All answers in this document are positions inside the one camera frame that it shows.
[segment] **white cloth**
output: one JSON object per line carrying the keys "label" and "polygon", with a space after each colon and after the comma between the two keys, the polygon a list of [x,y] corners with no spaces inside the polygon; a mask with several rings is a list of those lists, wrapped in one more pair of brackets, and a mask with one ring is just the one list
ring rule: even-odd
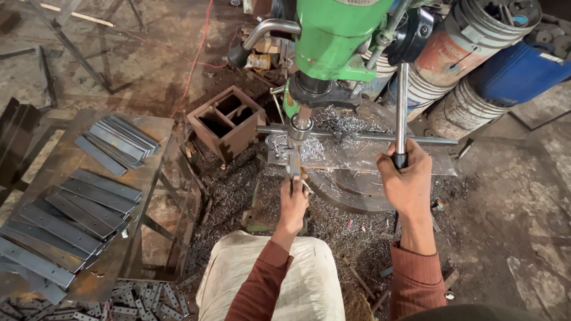
{"label": "white cloth", "polygon": [[[224,320],[269,239],[235,231],[214,245],[196,295],[199,321]],[[295,238],[289,254],[294,259],[282,283],[272,320],[344,321],[337,268],[327,244],[316,238]]]}

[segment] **red sweater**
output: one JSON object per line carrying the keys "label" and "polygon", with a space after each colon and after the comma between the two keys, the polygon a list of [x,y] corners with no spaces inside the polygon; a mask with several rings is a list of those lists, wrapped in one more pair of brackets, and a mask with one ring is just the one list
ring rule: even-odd
{"label": "red sweater", "polygon": [[[444,281],[438,253],[419,255],[391,244],[393,285],[391,289],[391,320],[446,305]],[[272,319],[280,286],[293,256],[268,241],[252,272],[234,297],[226,315],[227,321]]]}

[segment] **dirty floor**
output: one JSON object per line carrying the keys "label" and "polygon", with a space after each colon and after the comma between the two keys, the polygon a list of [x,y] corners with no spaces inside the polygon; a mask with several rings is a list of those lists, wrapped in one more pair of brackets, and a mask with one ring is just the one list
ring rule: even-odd
{"label": "dirty floor", "polygon": [[[44,2],[61,5],[55,0]],[[204,32],[208,4],[207,0],[135,1],[148,32],[138,30],[132,12],[122,0],[81,4],[77,12],[120,27],[113,30],[70,18],[63,28],[84,55],[104,51],[89,62],[117,90],[114,95],[107,95],[94,85],[85,70],[22,2],[15,1],[11,7],[20,13],[21,19],[11,32],[0,35],[0,52],[35,45],[63,50],[59,58],[48,58],[58,100],[58,108],[50,112],[52,117],[72,118],[82,108],[159,117],[172,115],[177,121],[175,131],[181,133],[184,116],[189,111],[228,86],[236,85],[265,107],[270,119],[276,121],[268,87],[250,72],[222,67],[222,56],[236,31],[244,23],[255,23],[252,16],[244,15],[242,8],[235,8],[228,1],[212,2],[208,36],[198,59],[209,65],[196,65],[182,99]],[[5,106],[10,97],[43,105],[33,55],[0,61],[0,70],[0,106]],[[532,124],[557,115],[570,103],[571,85],[566,83],[518,107],[517,112]],[[568,121],[563,118],[528,133],[513,118],[504,116],[473,134],[475,145],[457,161],[458,177],[434,178],[433,199],[445,203],[444,211],[435,214],[442,229],[436,235],[440,259],[443,269],[455,267],[460,272],[452,287],[456,298],[450,304],[500,304],[527,309],[551,320],[566,320],[571,315]],[[33,179],[58,135],[25,176],[27,182]],[[242,212],[250,207],[258,177],[279,179],[284,172],[283,168],[266,167],[259,173],[256,154],[261,143],[240,154],[225,170],[221,169],[223,162],[204,144],[198,139],[195,143],[204,159],[195,154],[192,162],[213,199],[210,218],[197,231],[200,234],[197,240],[211,247],[220,237],[241,228]],[[11,198],[17,197],[14,192]],[[162,202],[155,206],[160,210],[168,212],[173,207],[167,198],[157,201]],[[7,202],[1,210],[9,208]],[[326,241],[336,255],[346,295],[361,289],[340,260],[341,254],[349,257],[374,292],[382,292],[390,285],[391,277],[381,278],[379,272],[390,266],[390,241],[380,233],[390,230],[391,215],[353,215],[312,197],[308,217],[308,235]],[[347,229],[351,219],[352,228]],[[387,313],[377,316],[386,318]]]}

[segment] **rusty box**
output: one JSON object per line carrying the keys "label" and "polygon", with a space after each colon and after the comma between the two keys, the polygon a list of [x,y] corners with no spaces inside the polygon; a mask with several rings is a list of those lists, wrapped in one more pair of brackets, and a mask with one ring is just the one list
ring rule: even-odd
{"label": "rusty box", "polygon": [[187,115],[196,135],[225,162],[232,161],[266,124],[266,111],[231,86]]}

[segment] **blue container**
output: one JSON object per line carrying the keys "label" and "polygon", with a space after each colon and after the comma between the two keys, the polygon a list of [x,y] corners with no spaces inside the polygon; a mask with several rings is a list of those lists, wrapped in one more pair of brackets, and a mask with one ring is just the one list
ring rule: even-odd
{"label": "blue container", "polygon": [[571,62],[520,41],[488,59],[475,76],[475,90],[480,97],[514,106],[571,76]]}

